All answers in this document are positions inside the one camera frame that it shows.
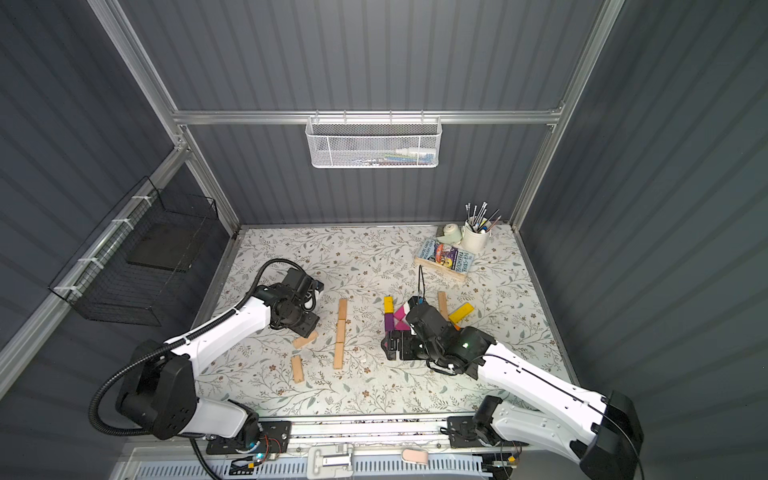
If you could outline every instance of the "wire basket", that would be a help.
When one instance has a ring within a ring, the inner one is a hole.
[[[306,122],[312,165],[318,168],[437,167],[442,125]]]
[[[178,296],[217,220],[213,199],[152,190],[94,256],[71,285],[62,272],[49,289],[85,319],[159,326],[194,315]]]

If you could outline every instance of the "white mesh basket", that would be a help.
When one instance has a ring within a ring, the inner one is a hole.
[[[318,168],[437,167],[442,125],[306,122],[312,165]]]

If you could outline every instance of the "book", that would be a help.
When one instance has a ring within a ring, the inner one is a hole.
[[[424,240],[414,259],[416,265],[429,266],[457,280],[466,280],[473,261],[473,253],[440,243],[435,238]]]

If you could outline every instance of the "black cable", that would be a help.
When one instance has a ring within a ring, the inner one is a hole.
[[[428,369],[432,370],[433,372],[437,372],[440,375],[445,375],[445,376],[457,376],[458,375],[457,372],[452,372],[450,370],[436,369],[435,367],[432,366],[431,363],[429,363],[429,359],[426,360],[426,363],[427,363],[427,368]]]
[[[213,479],[213,480],[223,480],[219,475],[216,475],[216,472],[213,471],[213,469],[205,462],[205,458],[203,458],[203,454],[200,452],[200,447],[197,446],[197,441],[195,439],[190,439],[190,443],[192,444],[192,449],[194,450],[194,456],[197,457],[197,461],[200,463],[200,466],[203,467],[203,470]]]
[[[572,393],[570,393],[570,392],[568,392],[568,391],[566,391],[566,390],[563,390],[563,389],[561,389],[560,387],[556,386],[554,383],[552,383],[552,382],[549,382],[549,381],[547,381],[547,380],[545,380],[545,379],[541,378],[540,376],[536,375],[535,373],[533,373],[532,371],[530,371],[530,370],[526,369],[525,367],[520,367],[520,366],[519,366],[519,365],[517,365],[516,363],[512,362],[512,361],[511,361],[511,360],[509,360],[509,359],[506,359],[506,358],[504,358],[503,356],[494,355],[493,353],[484,353],[484,354],[482,354],[482,355],[478,355],[478,356],[476,356],[474,359],[470,360],[470,361],[467,363],[467,365],[469,365],[469,364],[471,364],[471,363],[474,363],[474,362],[478,361],[479,359],[481,359],[481,358],[482,358],[482,357],[484,357],[484,356],[492,356],[492,357],[495,357],[495,358],[497,358],[497,359],[503,360],[503,361],[505,361],[506,363],[508,363],[508,364],[510,364],[510,365],[512,365],[512,366],[514,366],[515,368],[518,368],[518,369],[520,369],[520,370],[522,370],[522,371],[524,371],[524,372],[526,372],[526,373],[529,373],[529,374],[533,375],[534,377],[536,377],[537,379],[539,379],[539,380],[541,380],[542,382],[546,383],[546,384],[547,384],[547,385],[549,385],[550,387],[552,387],[552,388],[554,388],[554,389],[556,389],[556,390],[560,391],[561,393],[564,393],[565,395],[567,395],[567,396],[571,397],[573,400],[578,400],[579,402],[586,404],[586,405],[587,405],[589,408],[591,408],[591,409],[593,409],[595,412],[599,413],[599,414],[600,414],[600,416],[602,416],[604,419],[606,419],[606,420],[608,420],[609,422],[613,423],[613,424],[614,424],[614,426],[615,426],[615,427],[618,429],[618,431],[619,431],[619,432],[621,432],[621,434],[622,434],[622,435],[624,435],[624,437],[625,437],[625,438],[627,439],[627,441],[629,442],[629,446],[632,448],[632,452],[634,453],[634,457],[637,459],[637,466],[638,466],[638,467],[640,467],[640,478],[641,478],[641,480],[645,480],[645,471],[643,470],[643,464],[642,464],[642,462],[640,461],[640,453],[639,453],[639,452],[637,451],[637,449],[634,447],[634,443],[632,442],[632,439],[630,439],[630,438],[629,438],[629,435],[627,435],[627,433],[624,431],[624,429],[622,429],[622,428],[621,428],[621,427],[620,427],[620,426],[619,426],[619,425],[618,425],[616,422],[614,422],[614,421],[613,421],[613,419],[609,418],[609,417],[608,417],[607,415],[605,415],[603,412],[601,412],[600,410],[596,409],[595,407],[593,407],[593,406],[592,406],[592,405],[590,405],[589,403],[586,403],[584,400],[582,400],[582,399],[578,398],[577,396],[573,395]]]
[[[227,311],[225,314],[223,314],[213,322],[208,323],[207,325],[202,326],[197,330],[194,330],[192,333],[189,333],[188,335],[186,335],[186,339],[189,339],[189,340],[196,339],[198,336],[203,335],[204,333],[210,332],[213,328],[219,326],[221,323],[223,323],[224,321],[229,319],[232,315],[234,315],[237,312],[237,310],[242,308],[243,305],[245,305],[245,303],[248,301],[248,299],[253,296],[253,293],[256,292],[256,288],[259,285],[259,281],[261,280],[261,276],[264,273],[264,270],[266,270],[266,268],[269,265],[272,265],[273,263],[287,263],[290,266],[297,268],[301,272],[306,273],[298,263],[293,262],[292,260],[286,260],[284,258],[273,258],[272,260],[268,260],[267,262],[264,263],[264,265],[261,266],[261,268],[259,268],[259,271],[256,273],[256,277],[253,279],[253,283],[248,289],[248,293],[243,297],[243,299],[240,302],[237,303],[237,305],[234,308]],[[101,433],[104,433],[106,435],[116,436],[116,437],[146,435],[150,433],[148,430],[142,429],[142,428],[120,429],[118,427],[108,425],[99,416],[98,407],[101,404],[101,400],[104,398],[104,395],[107,393],[107,391],[115,383],[117,383],[119,379],[124,377],[126,373],[130,372],[132,369],[135,369],[138,366],[144,365],[146,362],[152,359],[162,356],[163,354],[168,353],[171,350],[182,346],[185,343],[186,343],[185,339],[179,339],[173,343],[168,343],[166,345],[163,345],[159,349],[156,349],[153,352],[149,352],[143,355],[141,358],[139,358],[135,362],[127,366],[124,366],[122,369],[119,369],[113,376],[111,376],[106,382],[104,382],[104,384],[101,385],[96,390],[96,393],[94,393],[93,397],[91,398],[91,403],[88,405],[88,421],[91,423],[91,426]]]
[[[312,300],[312,306],[310,308],[306,308],[306,302],[308,300]],[[317,299],[315,298],[315,290],[311,289],[309,292],[306,293],[306,298],[304,300],[304,304],[301,306],[302,310],[305,312],[311,312],[315,309],[315,306],[317,306]]]
[[[459,437],[460,439],[465,440],[467,442],[472,442],[472,441],[478,439],[477,434],[474,434],[474,435],[464,435],[459,430],[456,430],[456,429],[448,430],[446,427],[440,427],[440,433],[442,435],[448,435],[448,436],[453,435],[453,436]]]
[[[419,265],[419,278],[416,279],[416,296],[420,299],[420,303],[421,299],[427,296],[427,284],[424,282],[424,270],[421,265]]]

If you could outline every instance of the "aluminum frame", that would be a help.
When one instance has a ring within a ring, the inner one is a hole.
[[[571,81],[565,89],[565,95],[562,101],[562,112],[560,121],[552,128],[551,133],[545,138],[545,142],[539,151],[539,155],[534,161],[531,173],[525,181],[523,191],[520,193],[518,202],[512,215],[509,217],[509,223],[513,225],[515,231],[520,230],[520,226],[531,209],[533,199],[544,180],[549,164],[552,162],[555,153],[558,150],[561,140],[571,123],[573,114],[581,100],[584,89],[587,86],[589,77],[592,75],[594,66],[598,62],[600,53],[603,51],[605,42],[608,39],[611,30],[616,23],[616,19],[624,6],[624,0],[604,0],[601,6],[600,14],[595,20],[592,31],[590,32],[587,44],[581,52],[581,57],[574,70]]]
[[[191,328],[197,328],[210,320],[213,316],[217,301],[221,295],[221,290],[224,289],[224,284],[227,281],[227,277],[230,275],[232,265],[235,263],[237,252],[240,250],[240,245],[243,243],[242,232],[243,231],[241,230],[237,233],[236,237],[230,238],[227,242],[221,260],[219,260],[219,265],[216,267],[214,278],[210,281],[208,290],[206,290],[205,295],[203,296],[203,302],[200,305],[200,309],[197,311],[197,315],[194,317]]]
[[[210,165],[206,162],[205,156],[197,146],[192,133],[182,128],[173,119],[172,114],[177,110],[174,99],[170,96],[160,74],[157,73],[149,54],[144,50],[119,0],[88,0],[88,4],[128,66],[128,70],[131,71],[136,83],[149,101],[168,137],[175,144],[190,145],[194,157],[187,162],[187,167],[200,185],[203,195],[215,199],[219,220],[229,235],[233,235],[240,229],[240,220],[216,180]]]
[[[181,168],[190,151],[186,144],[176,146],[160,164],[154,173],[145,181],[136,194],[128,200],[123,208],[115,215],[115,219],[126,218],[141,202],[139,198],[148,195],[154,187],[165,187],[170,179]],[[84,258],[93,257],[120,227],[118,222],[110,222],[96,240],[82,255]],[[85,269],[84,262],[76,262],[66,273],[59,285],[70,285],[79,278]],[[56,330],[58,324],[69,313],[71,307],[54,293],[49,293],[16,334],[0,351],[0,399],[11,388],[13,382],[22,374],[32,361],[48,337]]]
[[[559,110],[520,111],[177,111],[172,117],[188,125],[304,125],[324,123],[557,124]]]

